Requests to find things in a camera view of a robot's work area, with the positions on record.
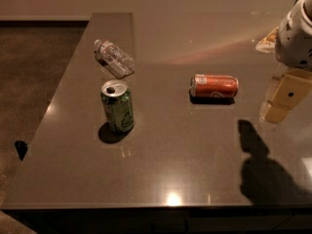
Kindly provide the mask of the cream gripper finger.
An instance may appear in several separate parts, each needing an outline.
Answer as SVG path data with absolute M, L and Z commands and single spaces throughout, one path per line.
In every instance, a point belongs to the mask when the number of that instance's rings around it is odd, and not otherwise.
M 279 85 L 279 82 L 280 82 L 280 77 L 277 77 L 277 76 L 271 77 L 271 79 L 269 80 L 269 83 L 268 83 L 266 94 L 265 94 L 266 100 L 270 100 L 273 98 L 273 96 L 277 90 L 277 87 Z
M 281 123 L 289 113 L 288 109 L 272 105 L 269 101 L 264 102 L 259 111 L 260 118 L 272 124 Z

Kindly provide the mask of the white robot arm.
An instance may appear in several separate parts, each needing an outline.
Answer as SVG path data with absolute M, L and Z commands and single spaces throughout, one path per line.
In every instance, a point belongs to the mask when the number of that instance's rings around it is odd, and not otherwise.
M 255 49 L 285 67 L 272 76 L 260 109 L 261 120 L 279 124 L 312 91 L 312 0 L 296 0 Z

